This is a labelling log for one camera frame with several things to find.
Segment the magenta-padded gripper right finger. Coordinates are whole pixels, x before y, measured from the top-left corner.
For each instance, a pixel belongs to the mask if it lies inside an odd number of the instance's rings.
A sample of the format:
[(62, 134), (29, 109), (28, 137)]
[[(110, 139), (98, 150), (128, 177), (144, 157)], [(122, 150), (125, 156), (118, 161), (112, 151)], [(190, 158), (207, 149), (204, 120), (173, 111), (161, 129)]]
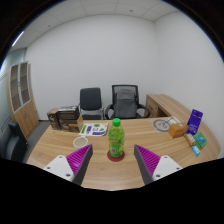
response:
[(134, 145), (134, 155), (145, 185), (182, 169), (168, 155), (158, 156), (139, 145)]

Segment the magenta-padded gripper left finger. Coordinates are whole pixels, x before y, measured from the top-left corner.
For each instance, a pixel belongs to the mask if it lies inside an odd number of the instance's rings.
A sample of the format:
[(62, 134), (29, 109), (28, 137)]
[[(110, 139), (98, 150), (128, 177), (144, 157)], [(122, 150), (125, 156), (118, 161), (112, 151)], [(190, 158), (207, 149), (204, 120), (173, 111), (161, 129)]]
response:
[(87, 145), (67, 156), (57, 156), (44, 167), (44, 170), (81, 185), (92, 155), (92, 145)]

